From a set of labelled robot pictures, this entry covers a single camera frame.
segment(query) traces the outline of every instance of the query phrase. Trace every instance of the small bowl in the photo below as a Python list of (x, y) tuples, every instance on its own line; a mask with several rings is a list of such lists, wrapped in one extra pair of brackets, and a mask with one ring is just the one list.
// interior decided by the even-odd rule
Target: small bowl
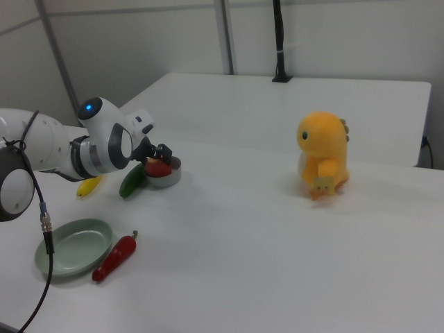
[(166, 187), (173, 186), (180, 179), (180, 165), (182, 162), (177, 157), (171, 158), (171, 174), (165, 177), (150, 177), (146, 174), (145, 176), (148, 178), (148, 181), (158, 189), (164, 189)]

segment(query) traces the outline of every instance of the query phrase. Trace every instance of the yellow dinosaur plush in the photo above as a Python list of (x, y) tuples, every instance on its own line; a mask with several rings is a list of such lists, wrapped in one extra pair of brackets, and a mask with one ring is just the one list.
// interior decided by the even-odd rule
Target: yellow dinosaur plush
[(345, 120), (329, 112), (310, 113), (299, 123), (300, 175), (313, 200), (334, 194), (348, 180), (347, 134)]

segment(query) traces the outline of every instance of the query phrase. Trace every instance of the tomato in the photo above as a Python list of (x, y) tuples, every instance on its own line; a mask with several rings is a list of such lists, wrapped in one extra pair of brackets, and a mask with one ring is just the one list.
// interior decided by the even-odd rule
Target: tomato
[(161, 161), (149, 158), (146, 163), (145, 172), (148, 177), (165, 177), (171, 175), (172, 168), (171, 165)]

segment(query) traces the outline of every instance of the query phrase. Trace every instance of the black cable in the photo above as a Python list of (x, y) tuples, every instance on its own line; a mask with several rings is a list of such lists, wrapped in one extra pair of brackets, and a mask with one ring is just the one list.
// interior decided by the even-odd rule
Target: black cable
[(432, 153), (432, 147), (430, 146), (429, 138), (428, 137), (422, 137), (421, 140), (421, 149), (423, 149), (425, 146), (428, 147), (429, 153), (430, 153), (430, 169), (433, 169), (433, 153)]
[(37, 304), (37, 307), (34, 309), (33, 314), (31, 314), (31, 317), (29, 317), (28, 321), (26, 321), (25, 325), (18, 331), (18, 333), (23, 333), (24, 330), (31, 324), (31, 321), (33, 321), (35, 315), (40, 310), (40, 307), (43, 304), (44, 298), (46, 297), (46, 293), (48, 292), (49, 285), (51, 284), (51, 278), (53, 276), (53, 254), (49, 253), (49, 271), (48, 271), (48, 278), (46, 279), (46, 284), (44, 286), (42, 297), (40, 297), (40, 300)]
[(430, 168), (433, 169), (433, 153), (429, 140), (427, 140), (427, 147), (429, 147), (429, 152), (430, 152)]
[(37, 194), (39, 196), (39, 200), (40, 200), (41, 203), (43, 203), (44, 200), (43, 200), (42, 190), (40, 189), (40, 186), (37, 183), (37, 179), (35, 178), (34, 171), (31, 168), (31, 163), (29, 162), (29, 159), (28, 159), (28, 157), (25, 154), (25, 148), (26, 147), (25, 147), (25, 143), (24, 143), (25, 142), (26, 134), (28, 134), (29, 128), (33, 124), (33, 122), (34, 122), (36, 116), (38, 115), (38, 113), (39, 113), (39, 110), (34, 112), (34, 114), (31, 117), (31, 119), (29, 119), (28, 125), (26, 125), (26, 127), (25, 127), (25, 131), (23, 132), (22, 138), (20, 139), (20, 153), (22, 154), (23, 160), (25, 161), (26, 168), (28, 169), (28, 172), (31, 175), (31, 178), (33, 179), (34, 187), (35, 187), (35, 190), (37, 191)]
[(25, 130), (22, 134), (22, 138), (20, 139), (20, 142), (19, 142), (19, 150), (20, 150), (20, 153), (23, 157), (23, 161), (25, 162), (26, 170), (30, 174), (30, 176), (33, 180), (34, 188), (36, 189), (37, 194), (39, 196), (40, 221), (42, 222), (43, 237), (44, 237), (44, 241), (45, 241), (45, 245), (46, 245), (46, 253), (48, 253), (48, 255), (49, 255), (49, 269), (48, 269), (48, 277), (46, 279), (46, 284), (44, 286), (43, 294), (40, 297), (37, 307), (34, 309), (34, 312), (31, 314), (29, 319), (26, 321), (25, 325), (23, 325), (23, 327), (18, 331), (18, 333), (23, 333), (24, 330), (29, 326), (29, 324), (31, 324), (31, 321), (33, 321), (33, 319), (37, 315), (37, 313), (40, 310), (40, 307), (42, 306), (43, 301), (46, 297), (46, 294), (49, 289), (49, 285), (51, 284), (51, 278), (53, 276), (54, 245), (53, 245), (53, 238), (52, 238), (53, 233), (51, 231), (51, 219), (49, 218), (49, 214), (46, 210), (46, 203), (43, 200), (42, 190), (40, 189), (37, 178), (35, 177), (34, 171), (31, 168), (31, 163), (29, 162), (28, 156), (26, 156), (26, 154), (25, 154), (25, 149), (26, 149), (25, 138), (26, 138), (26, 135), (28, 134), (29, 128), (33, 124), (38, 113), (39, 113), (38, 110), (35, 111), (33, 116), (31, 117), (31, 119), (29, 120), (28, 125), (26, 125)]

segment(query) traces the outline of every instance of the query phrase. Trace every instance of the cable connector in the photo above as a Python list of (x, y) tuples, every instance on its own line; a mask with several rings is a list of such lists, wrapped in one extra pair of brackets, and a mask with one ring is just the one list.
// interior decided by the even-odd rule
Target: cable connector
[(51, 225), (51, 217), (49, 216), (48, 212), (40, 214), (40, 223), (42, 224), (43, 232), (53, 231), (53, 227)]

